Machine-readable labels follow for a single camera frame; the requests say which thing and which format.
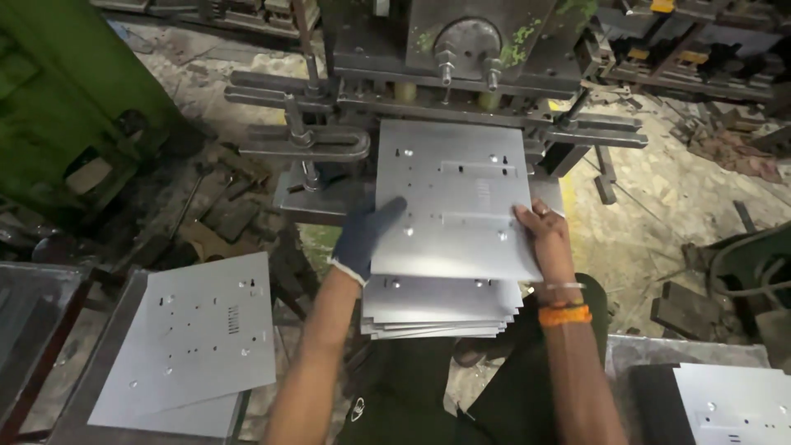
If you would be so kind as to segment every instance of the punched metal plate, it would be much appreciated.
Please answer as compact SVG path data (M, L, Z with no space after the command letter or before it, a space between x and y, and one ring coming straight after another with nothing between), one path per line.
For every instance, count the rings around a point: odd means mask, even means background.
M275 381L266 253L151 274L142 304L155 364L136 388L154 397L140 397L136 413Z
M150 354L146 332L146 305L141 304L104 382L89 425L176 434L228 437L233 430L242 396L229 394L160 413L135 413L132 399L156 397L155 388L131 386L147 369L160 366Z
M696 443L791 443L782 370L681 363L673 373Z
M515 281L372 276L362 295L373 323L512 321L520 307Z
M382 120L377 207L407 211L384 234L380 275L542 281L515 203L530 203L516 128Z

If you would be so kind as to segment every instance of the black pants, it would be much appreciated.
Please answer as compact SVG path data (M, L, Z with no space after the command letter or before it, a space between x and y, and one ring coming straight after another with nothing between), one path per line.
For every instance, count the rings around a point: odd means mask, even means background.
M577 281L586 286L582 296L593 316L604 363L607 295L590 276L577 274ZM557 443L549 362L537 311L534 300L525 299L525 307L505 332L495 339L475 340L474 348L482 351L513 351L467 413L458 417L442 404L456 339L375 341L371 359L378 362L377 377L352 398L337 443Z

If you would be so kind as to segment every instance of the green machine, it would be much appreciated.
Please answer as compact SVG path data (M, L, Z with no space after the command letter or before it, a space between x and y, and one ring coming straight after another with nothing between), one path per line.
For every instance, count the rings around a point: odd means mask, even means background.
M86 0L0 0L0 197L73 229L189 128Z

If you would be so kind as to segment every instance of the hand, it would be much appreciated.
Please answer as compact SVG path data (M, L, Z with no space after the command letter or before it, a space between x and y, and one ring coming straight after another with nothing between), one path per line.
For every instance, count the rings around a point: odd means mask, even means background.
M365 202L346 217L330 263L365 286L371 278L371 257L379 238L406 209L407 200L401 196L379 210L375 210L373 196L367 196Z
M516 205L513 213L536 236L536 258L544 275L544 282L576 282L566 220L538 198L533 199L532 206L533 210L530 211L521 204Z

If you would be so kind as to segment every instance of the orange bracelet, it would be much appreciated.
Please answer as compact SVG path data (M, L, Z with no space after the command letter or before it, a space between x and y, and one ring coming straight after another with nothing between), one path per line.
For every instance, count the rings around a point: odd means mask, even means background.
M571 308L542 307L539 309L539 323L544 328L566 323L589 323L592 319L593 316L586 304Z

